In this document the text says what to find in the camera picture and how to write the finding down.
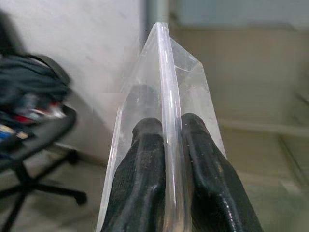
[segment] floor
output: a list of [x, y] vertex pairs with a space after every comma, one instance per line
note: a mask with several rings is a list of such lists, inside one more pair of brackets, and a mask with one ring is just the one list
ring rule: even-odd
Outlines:
[[278, 136], [223, 128], [221, 135], [264, 231], [307, 231], [308, 186], [295, 180]]
[[[97, 224], [104, 177], [105, 168], [100, 166], [83, 161], [76, 166], [64, 164], [42, 182], [49, 185], [85, 191], [88, 196], [87, 204], [79, 207], [74, 199], [34, 192], [27, 197], [12, 231], [94, 231]], [[12, 184], [11, 175], [8, 174], [5, 179], [10, 179]], [[5, 189], [7, 186], [8, 184], [1, 182], [0, 189]], [[11, 211], [14, 200], [14, 196], [1, 200], [0, 226], [4, 223], [4, 220]]]

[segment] tiled floor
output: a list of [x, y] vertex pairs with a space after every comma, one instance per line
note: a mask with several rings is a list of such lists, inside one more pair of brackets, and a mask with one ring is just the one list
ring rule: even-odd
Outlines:
[[[82, 190], [88, 202], [78, 206], [74, 199], [49, 193], [30, 194], [12, 231], [16, 232], [91, 232], [97, 224], [104, 184], [105, 168], [80, 162], [64, 164], [43, 182], [50, 185]], [[0, 201], [0, 225], [11, 211], [15, 196]]]

